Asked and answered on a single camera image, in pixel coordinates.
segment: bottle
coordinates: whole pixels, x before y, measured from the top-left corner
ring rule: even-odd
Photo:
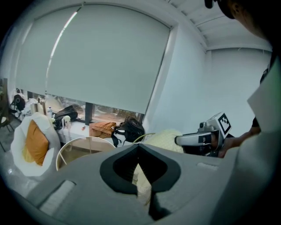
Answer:
[[[53,117],[53,111],[52,111],[52,108],[50,106],[49,106],[49,109],[48,109],[48,117],[49,118]]]

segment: chair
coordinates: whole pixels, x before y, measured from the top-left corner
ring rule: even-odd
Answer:
[[[10,124],[9,120],[9,111],[8,111],[8,103],[7,102],[0,102],[0,108],[2,108],[0,112],[0,129],[2,127],[7,127],[8,131],[10,131],[9,126],[11,127],[12,131],[14,131],[13,127]],[[0,141],[0,145],[3,148],[4,152],[6,151]]]
[[[37,124],[42,133],[49,141],[49,150],[46,153],[42,166],[36,162],[28,163],[22,156],[22,151],[25,146],[25,140],[31,120]],[[35,180],[44,179],[44,177],[56,171],[56,157],[61,148],[59,137],[48,117],[34,113],[32,116],[26,116],[21,125],[14,131],[14,140],[11,144],[11,153],[14,159],[15,166],[27,177],[34,177]]]

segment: white wall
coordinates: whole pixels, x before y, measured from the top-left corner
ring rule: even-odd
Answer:
[[[203,119],[224,111],[235,137],[249,131],[255,117],[247,99],[259,86],[271,53],[256,49],[208,51],[205,60]]]
[[[146,111],[144,120],[143,120],[143,126],[146,131],[151,130],[151,125],[153,124],[154,114],[158,107],[159,100],[162,95],[162,91],[164,89],[166,79],[169,73],[170,64],[172,61],[174,48],[177,40],[177,34],[178,34],[178,26],[171,29],[169,38],[167,41],[166,50],[164,53],[163,61],[160,67],[160,71],[153,89],[153,93],[151,96],[151,99],[149,101],[148,109]]]
[[[16,61],[19,56],[18,43],[20,40],[20,27],[14,25],[4,47],[3,56],[0,62],[0,77],[8,79],[8,97],[11,102],[12,93],[15,91]]]
[[[146,132],[176,129],[183,133],[197,130],[202,121],[201,99],[205,53],[186,29],[179,26],[175,47],[157,108]]]

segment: ceiling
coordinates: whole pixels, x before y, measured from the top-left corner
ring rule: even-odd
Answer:
[[[183,14],[200,32],[207,50],[245,47],[271,51],[270,44],[244,28],[238,21],[227,18],[217,2],[212,9],[205,7],[204,0],[162,0]]]

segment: orange pillow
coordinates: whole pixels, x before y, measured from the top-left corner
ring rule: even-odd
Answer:
[[[34,120],[30,121],[25,145],[35,162],[42,166],[48,151],[49,142]]]

